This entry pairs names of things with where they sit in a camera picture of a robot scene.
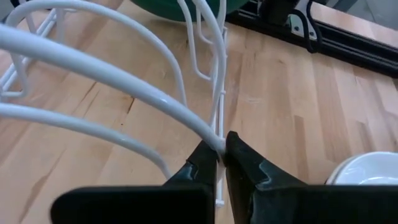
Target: white bowl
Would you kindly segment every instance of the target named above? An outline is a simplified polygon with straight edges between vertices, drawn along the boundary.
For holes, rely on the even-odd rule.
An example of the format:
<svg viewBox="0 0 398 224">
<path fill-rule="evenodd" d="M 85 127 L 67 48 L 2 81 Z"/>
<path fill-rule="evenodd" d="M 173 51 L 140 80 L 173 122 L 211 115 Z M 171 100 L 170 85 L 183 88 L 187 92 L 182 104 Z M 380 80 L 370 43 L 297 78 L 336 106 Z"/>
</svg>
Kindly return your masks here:
<svg viewBox="0 0 398 224">
<path fill-rule="evenodd" d="M 329 179 L 329 184 L 339 185 L 398 185 L 398 153 L 370 152 L 349 158 Z"/>
</svg>

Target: wooden countertop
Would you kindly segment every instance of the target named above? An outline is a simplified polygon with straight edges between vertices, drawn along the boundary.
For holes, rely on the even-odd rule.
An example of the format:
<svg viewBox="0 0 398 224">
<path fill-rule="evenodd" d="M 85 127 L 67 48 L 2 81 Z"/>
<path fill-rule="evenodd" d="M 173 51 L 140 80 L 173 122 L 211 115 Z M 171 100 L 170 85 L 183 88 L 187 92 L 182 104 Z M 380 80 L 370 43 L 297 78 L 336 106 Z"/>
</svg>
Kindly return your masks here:
<svg viewBox="0 0 398 224">
<path fill-rule="evenodd" d="M 181 64 L 191 110 L 207 119 L 211 89 L 192 72 L 184 25 L 160 21 L 129 1 L 96 0 L 160 37 Z M 315 5 L 315 18 L 398 43 L 398 33 Z M 37 20 L 43 18 L 38 13 Z M 228 24 L 225 131 L 234 130 L 292 175 L 322 184 L 346 158 L 397 151 L 398 93 L 391 78 Z M 90 13 L 67 17 L 67 44 L 119 66 L 178 97 L 174 76 L 148 41 Z M 197 43 L 208 72 L 209 50 Z M 0 53 L 0 73 L 9 59 Z M 156 148 L 177 171 L 200 139 L 163 113 L 110 87 L 41 62 L 29 69 L 32 93 L 14 103 L 71 114 Z M 0 223 L 48 223 L 54 198 L 86 185 L 162 184 L 148 160 L 111 143 L 41 124 L 0 118 Z M 226 206 L 218 223 L 233 223 Z"/>
</svg>

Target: green bowl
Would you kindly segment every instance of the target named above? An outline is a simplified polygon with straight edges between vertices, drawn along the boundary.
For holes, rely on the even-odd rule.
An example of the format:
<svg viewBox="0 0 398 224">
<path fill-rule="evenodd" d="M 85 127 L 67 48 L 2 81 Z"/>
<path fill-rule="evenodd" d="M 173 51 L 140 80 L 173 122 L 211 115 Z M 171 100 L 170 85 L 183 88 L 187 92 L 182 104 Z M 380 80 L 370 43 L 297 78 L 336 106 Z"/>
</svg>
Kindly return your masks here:
<svg viewBox="0 0 398 224">
<path fill-rule="evenodd" d="M 172 21 L 185 22 L 184 15 L 177 0 L 130 0 L 137 6 L 155 14 L 156 16 L 170 19 Z M 226 13 L 231 13 L 249 0 L 227 0 Z M 191 0 L 185 1 L 188 5 L 189 11 L 191 12 L 192 21 L 196 21 L 196 10 L 195 5 Z M 220 0 L 206 0 L 209 4 L 214 15 L 218 14 L 218 7 Z"/>
</svg>

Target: wood grain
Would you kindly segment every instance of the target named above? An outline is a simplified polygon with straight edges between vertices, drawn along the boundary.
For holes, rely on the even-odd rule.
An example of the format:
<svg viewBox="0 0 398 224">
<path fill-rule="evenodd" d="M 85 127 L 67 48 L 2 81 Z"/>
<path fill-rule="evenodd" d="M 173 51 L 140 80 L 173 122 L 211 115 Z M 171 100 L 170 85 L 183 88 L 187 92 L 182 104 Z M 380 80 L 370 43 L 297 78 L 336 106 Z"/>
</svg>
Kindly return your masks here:
<svg viewBox="0 0 398 224">
<path fill-rule="evenodd" d="M 96 0 L 159 36 L 181 65 L 188 106 L 203 119 L 211 87 L 192 72 L 186 28 L 130 1 Z M 396 44 L 398 33 L 314 5 L 316 18 Z M 69 14 L 67 44 L 121 67 L 178 98 L 170 65 L 137 32 L 86 12 Z M 398 151 L 398 93 L 389 77 L 228 24 L 224 131 L 237 131 L 260 154 L 297 176 L 322 184 L 349 156 Z M 200 70 L 210 50 L 198 41 Z M 9 65 L 0 52 L 0 71 Z M 31 94 L 13 103 L 71 114 L 128 134 L 155 148 L 173 172 L 200 138 L 167 115 L 108 86 L 36 62 Z M 147 159 L 100 139 L 41 124 L 0 118 L 0 222 L 48 223 L 53 200 L 84 185 L 162 184 Z M 217 223 L 233 223 L 228 193 Z"/>
</svg>

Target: white wire dish rack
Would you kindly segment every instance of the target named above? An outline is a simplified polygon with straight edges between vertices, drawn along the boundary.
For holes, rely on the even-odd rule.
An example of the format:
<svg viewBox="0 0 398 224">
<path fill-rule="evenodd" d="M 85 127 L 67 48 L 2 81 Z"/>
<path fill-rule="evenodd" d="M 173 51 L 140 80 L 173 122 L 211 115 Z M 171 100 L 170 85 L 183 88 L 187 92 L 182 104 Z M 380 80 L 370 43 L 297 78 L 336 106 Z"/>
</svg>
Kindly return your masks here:
<svg viewBox="0 0 398 224">
<path fill-rule="evenodd" d="M 224 27 L 226 0 L 220 0 L 217 18 L 211 12 L 205 0 L 192 1 L 197 8 L 198 22 L 196 32 L 201 40 L 210 46 L 213 54 L 209 75 L 203 74 L 198 69 L 192 17 L 185 1 L 177 0 L 187 21 L 187 34 L 193 70 L 213 87 L 213 101 L 209 121 L 202 120 L 188 109 L 183 75 L 177 59 L 156 35 L 128 16 L 99 4 L 80 0 L 35 0 L 29 2 L 20 0 L 21 5 L 10 13 L 6 24 L 0 25 L 0 49 L 9 51 L 12 59 L 12 65 L 0 78 L 0 116 L 48 124 L 104 139 L 148 158 L 163 172 L 166 179 L 172 176 L 167 164 L 154 149 L 130 136 L 66 114 L 7 103 L 9 98 L 22 98 L 29 94 L 26 68 L 33 59 L 41 60 L 109 85 L 161 110 L 197 133 L 220 157 L 223 157 L 225 152 L 223 120 L 227 36 L 227 30 Z M 31 13 L 42 9 L 52 10 L 39 28 L 36 29 Z M 63 45 L 65 13 L 76 10 L 106 16 L 134 29 L 149 40 L 171 64 L 180 100 L 177 101 L 133 74 Z M 207 39 L 201 32 L 201 16 L 203 16 L 211 30 L 210 39 Z M 27 21 L 30 33 L 15 28 L 23 18 Z M 56 42 L 44 38 L 53 26 L 56 28 Z M 20 81 L 22 90 L 10 91 L 10 87 L 17 81 Z M 224 204 L 222 199 L 223 177 L 224 166 L 221 162 L 218 167 L 217 206 Z"/>
</svg>

